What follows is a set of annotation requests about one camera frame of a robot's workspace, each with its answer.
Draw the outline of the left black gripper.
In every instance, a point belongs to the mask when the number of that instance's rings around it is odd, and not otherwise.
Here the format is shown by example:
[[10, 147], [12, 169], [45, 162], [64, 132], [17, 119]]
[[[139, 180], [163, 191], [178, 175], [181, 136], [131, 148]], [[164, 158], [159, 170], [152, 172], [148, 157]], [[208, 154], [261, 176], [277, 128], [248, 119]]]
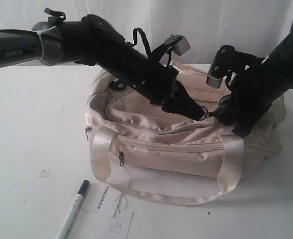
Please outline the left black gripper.
[[153, 52], [143, 55], [130, 42], [100, 42], [91, 47], [94, 62], [114, 79], [108, 86], [116, 91], [130, 87], [163, 111], [199, 121], [204, 109], [187, 93], [177, 80], [178, 71], [165, 67]]

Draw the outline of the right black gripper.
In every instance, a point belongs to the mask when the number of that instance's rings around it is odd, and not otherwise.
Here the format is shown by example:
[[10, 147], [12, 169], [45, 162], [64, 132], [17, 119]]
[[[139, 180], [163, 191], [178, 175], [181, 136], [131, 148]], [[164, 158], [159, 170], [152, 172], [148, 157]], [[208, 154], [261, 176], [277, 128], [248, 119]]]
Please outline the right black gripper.
[[239, 137], [248, 136], [253, 126], [270, 108], [264, 97], [271, 89], [271, 71], [247, 69], [229, 82], [231, 94], [218, 103], [218, 120], [234, 125], [232, 132]]

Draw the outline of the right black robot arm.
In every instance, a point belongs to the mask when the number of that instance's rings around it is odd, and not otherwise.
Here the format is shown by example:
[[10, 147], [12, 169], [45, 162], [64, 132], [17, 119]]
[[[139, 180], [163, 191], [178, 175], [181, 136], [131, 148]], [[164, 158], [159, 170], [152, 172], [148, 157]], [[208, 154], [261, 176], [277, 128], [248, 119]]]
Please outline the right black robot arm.
[[293, 22], [289, 34], [260, 66], [249, 67], [230, 83], [231, 95], [222, 106], [219, 121], [234, 125], [240, 137], [250, 134], [253, 126], [272, 103], [293, 88]]

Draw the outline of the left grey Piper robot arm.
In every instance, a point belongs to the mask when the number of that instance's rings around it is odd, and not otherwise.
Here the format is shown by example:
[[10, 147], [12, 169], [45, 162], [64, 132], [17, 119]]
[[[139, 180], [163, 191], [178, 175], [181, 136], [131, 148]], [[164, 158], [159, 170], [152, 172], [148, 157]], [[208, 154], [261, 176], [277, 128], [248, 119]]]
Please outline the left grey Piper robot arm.
[[62, 11], [45, 8], [44, 12], [47, 20], [30, 31], [0, 29], [0, 68], [33, 60], [45, 66], [69, 62], [99, 65], [164, 112], [193, 120], [207, 116], [207, 109], [198, 105], [177, 79], [178, 71], [160, 62], [165, 54], [183, 55], [190, 49], [184, 36], [173, 34], [152, 50], [141, 28], [133, 30], [129, 42], [97, 15], [67, 21]]

